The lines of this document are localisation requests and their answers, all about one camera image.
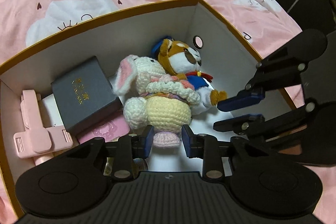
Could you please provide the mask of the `orange cardboard box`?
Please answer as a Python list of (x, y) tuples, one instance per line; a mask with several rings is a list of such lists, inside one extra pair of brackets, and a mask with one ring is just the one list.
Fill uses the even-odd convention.
[(129, 54), (147, 56), (155, 42), (170, 35), (187, 44), (203, 41), (201, 70), (212, 86), (234, 96), (255, 73), (260, 55), (226, 18), (204, 0), (172, 0), (120, 10), (68, 27), (26, 48), (1, 66), (1, 173), (10, 204), (23, 211), (15, 196), (17, 178), (33, 167), (14, 153), (13, 135), (23, 129), (19, 94), (34, 89), (46, 96), (56, 77), (91, 56), (107, 76)]

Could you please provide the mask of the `dark navy gift box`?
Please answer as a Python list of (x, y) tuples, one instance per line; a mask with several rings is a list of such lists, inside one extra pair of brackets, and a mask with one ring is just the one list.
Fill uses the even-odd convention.
[(64, 127), (72, 135), (122, 108), (95, 56), (58, 77), (51, 87)]

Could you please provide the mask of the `pink card wallet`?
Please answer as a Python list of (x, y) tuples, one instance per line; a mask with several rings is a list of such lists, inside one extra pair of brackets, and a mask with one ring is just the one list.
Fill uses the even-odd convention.
[(127, 135), (129, 132), (130, 127), (121, 114), (101, 121), (93, 127), (78, 134), (77, 141), (81, 144), (90, 139), (101, 137), (104, 138), (106, 142), (111, 142), (117, 140), (121, 136)]

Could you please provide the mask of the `white crochet bunny doll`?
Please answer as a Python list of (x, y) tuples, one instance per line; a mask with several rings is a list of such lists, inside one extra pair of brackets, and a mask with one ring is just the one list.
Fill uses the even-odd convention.
[(192, 84), (167, 74), (155, 59), (129, 55), (120, 62), (113, 91), (127, 96), (133, 89), (136, 96), (123, 105), (130, 128), (139, 130), (151, 125), (154, 147), (179, 147), (182, 126), (190, 124), (191, 108), (201, 102)]

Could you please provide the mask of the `white small box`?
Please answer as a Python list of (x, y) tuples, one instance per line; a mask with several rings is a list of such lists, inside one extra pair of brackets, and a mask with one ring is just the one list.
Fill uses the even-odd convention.
[(53, 94), (46, 96), (39, 101), (41, 118), (45, 127), (62, 126), (63, 121), (60, 116), (55, 97)]

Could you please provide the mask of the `pink phone holder stick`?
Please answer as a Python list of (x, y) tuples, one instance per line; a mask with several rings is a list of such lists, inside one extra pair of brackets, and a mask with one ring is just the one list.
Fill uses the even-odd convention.
[(64, 126), (45, 127), (34, 90), (24, 90), (21, 95), (21, 113), (25, 130), (13, 136), (17, 156), (31, 158), (39, 165), (53, 158), (54, 153), (74, 145), (72, 136)]

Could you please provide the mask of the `brown sailor bear plush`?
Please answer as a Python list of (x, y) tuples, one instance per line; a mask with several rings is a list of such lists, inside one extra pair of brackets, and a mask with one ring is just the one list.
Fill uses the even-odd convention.
[(201, 101), (191, 107), (192, 114), (202, 114), (227, 99), (225, 91), (210, 87), (213, 77), (201, 71), (202, 59), (199, 51), (186, 43), (165, 37), (152, 47), (151, 55), (158, 60), (166, 73), (188, 80), (199, 94)]

